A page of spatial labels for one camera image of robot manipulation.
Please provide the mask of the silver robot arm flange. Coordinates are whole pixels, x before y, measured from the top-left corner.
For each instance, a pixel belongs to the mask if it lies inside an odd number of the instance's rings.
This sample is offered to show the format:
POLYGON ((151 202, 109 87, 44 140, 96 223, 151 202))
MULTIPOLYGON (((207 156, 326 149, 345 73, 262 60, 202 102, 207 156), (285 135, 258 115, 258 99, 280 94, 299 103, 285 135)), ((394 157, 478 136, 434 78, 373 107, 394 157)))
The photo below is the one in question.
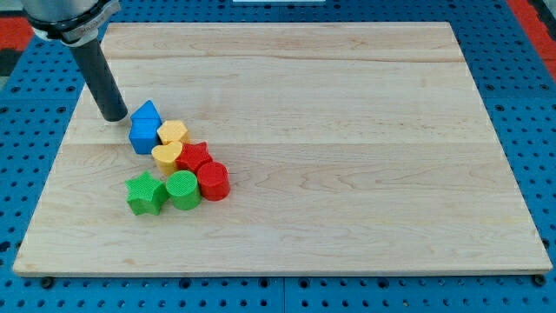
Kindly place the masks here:
POLYGON ((121 10, 119 0, 22 0, 23 13, 35 34, 69 47, 88 43, 121 10))

